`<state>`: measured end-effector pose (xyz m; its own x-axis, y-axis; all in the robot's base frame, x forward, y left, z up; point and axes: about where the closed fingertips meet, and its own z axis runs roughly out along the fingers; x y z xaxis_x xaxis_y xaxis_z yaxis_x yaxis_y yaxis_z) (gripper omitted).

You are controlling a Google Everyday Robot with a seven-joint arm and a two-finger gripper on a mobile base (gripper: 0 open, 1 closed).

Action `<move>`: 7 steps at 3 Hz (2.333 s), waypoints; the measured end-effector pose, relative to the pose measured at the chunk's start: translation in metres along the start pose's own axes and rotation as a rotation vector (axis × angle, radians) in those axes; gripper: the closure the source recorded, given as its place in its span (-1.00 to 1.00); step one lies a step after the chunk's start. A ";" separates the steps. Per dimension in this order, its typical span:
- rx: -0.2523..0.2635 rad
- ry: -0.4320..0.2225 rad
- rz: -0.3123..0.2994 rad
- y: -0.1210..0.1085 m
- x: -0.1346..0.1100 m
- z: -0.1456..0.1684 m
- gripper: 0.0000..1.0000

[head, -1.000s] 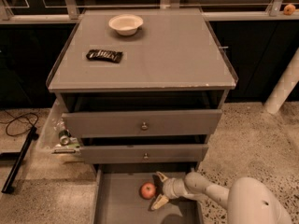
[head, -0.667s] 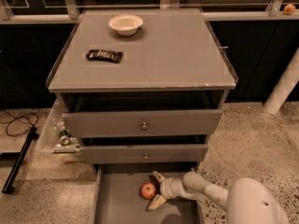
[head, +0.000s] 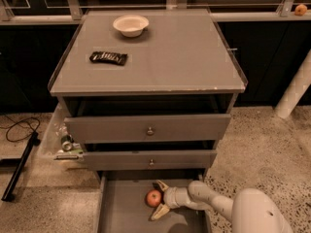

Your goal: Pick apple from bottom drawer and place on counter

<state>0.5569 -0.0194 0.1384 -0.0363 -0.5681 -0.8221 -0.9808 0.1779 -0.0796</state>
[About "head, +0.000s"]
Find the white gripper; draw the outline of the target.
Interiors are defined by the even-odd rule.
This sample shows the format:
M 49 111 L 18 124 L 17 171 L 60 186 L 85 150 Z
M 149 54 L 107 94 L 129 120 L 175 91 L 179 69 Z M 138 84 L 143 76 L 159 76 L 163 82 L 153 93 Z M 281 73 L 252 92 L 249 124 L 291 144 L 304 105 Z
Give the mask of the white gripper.
M 159 204 L 151 216 L 155 221 L 169 213 L 170 209 L 185 207 L 189 202 L 188 190 L 185 187 L 169 187 L 165 182 L 156 180 L 153 183 L 154 188 L 164 192 L 163 201 L 165 204 Z

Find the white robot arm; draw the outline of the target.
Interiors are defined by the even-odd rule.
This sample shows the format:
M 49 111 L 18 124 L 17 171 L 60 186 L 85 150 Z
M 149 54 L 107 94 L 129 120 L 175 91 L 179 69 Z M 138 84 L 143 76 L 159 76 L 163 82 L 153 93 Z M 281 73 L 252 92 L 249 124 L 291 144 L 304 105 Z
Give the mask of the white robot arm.
M 181 207 L 196 211 L 211 207 L 231 223 L 232 233 L 294 233 L 276 204 L 258 189 L 242 189 L 230 199 L 202 181 L 192 181 L 187 187 L 156 182 L 163 192 L 163 203 L 157 206 L 151 220 Z

